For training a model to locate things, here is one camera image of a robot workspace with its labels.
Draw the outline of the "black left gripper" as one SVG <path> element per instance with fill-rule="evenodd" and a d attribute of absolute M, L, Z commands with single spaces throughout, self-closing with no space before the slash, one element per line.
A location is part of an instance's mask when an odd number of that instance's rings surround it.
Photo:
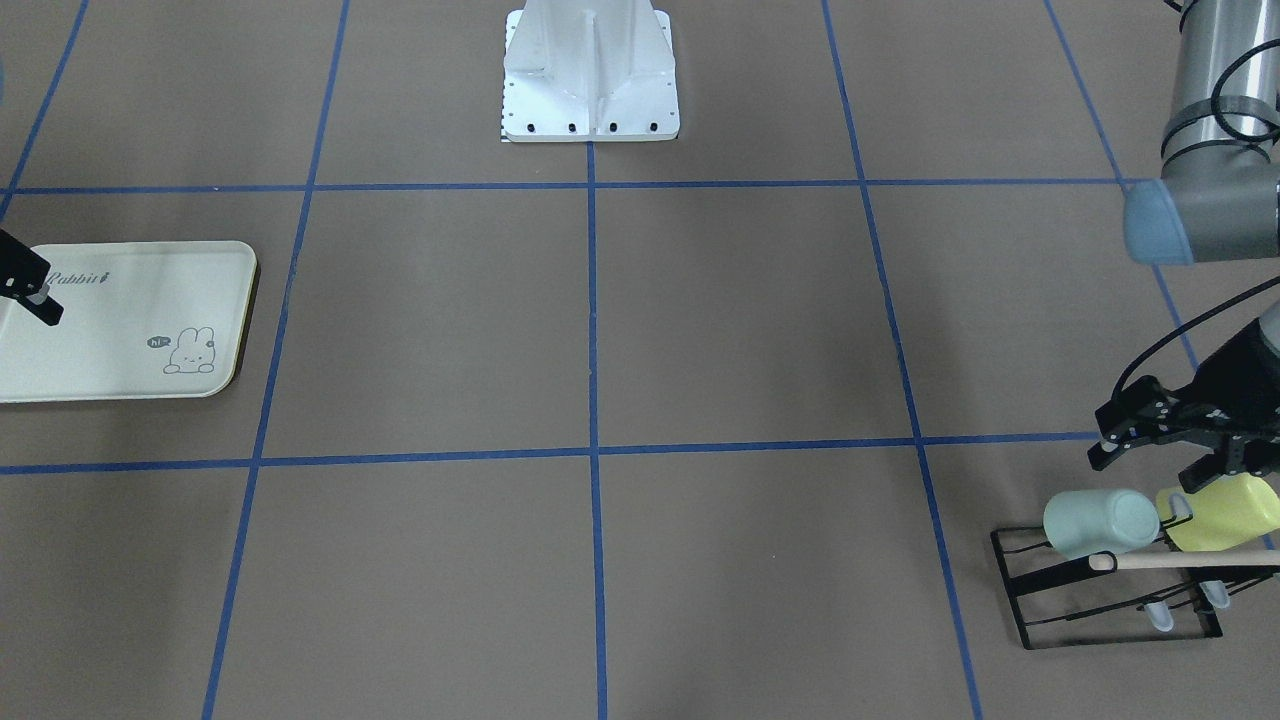
<path fill-rule="evenodd" d="M 1262 477 L 1263 442 L 1277 443 L 1277 324 L 1257 318 L 1203 360 L 1188 384 L 1170 389 L 1142 375 L 1097 407 L 1100 439 L 1088 450 L 1089 465 L 1102 471 L 1134 447 L 1181 441 L 1208 450 L 1178 475 L 1188 493 L 1224 477 Z M 1189 429 L 1208 425 L 1239 432 Z"/>

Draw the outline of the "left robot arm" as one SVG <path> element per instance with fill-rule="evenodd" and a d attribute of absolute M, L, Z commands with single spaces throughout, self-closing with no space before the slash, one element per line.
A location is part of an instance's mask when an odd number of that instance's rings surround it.
<path fill-rule="evenodd" d="M 1277 256 L 1277 27 L 1275 1 L 1176 1 L 1180 50 L 1160 176 L 1124 202 L 1129 256 L 1152 266 Z M 1198 493 L 1229 477 L 1277 470 L 1277 307 L 1267 307 L 1170 389 L 1140 366 L 1190 329 L 1277 287 L 1276 279 L 1180 324 L 1130 361 L 1094 414 L 1101 471 L 1125 452 L 1171 443 L 1204 455 L 1181 470 Z"/>

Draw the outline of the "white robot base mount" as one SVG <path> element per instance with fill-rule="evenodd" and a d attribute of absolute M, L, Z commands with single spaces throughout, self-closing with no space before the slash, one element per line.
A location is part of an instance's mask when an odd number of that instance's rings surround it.
<path fill-rule="evenodd" d="M 678 137 L 668 13 L 649 1 L 527 1 L 504 22 L 500 138 L 637 143 Z"/>

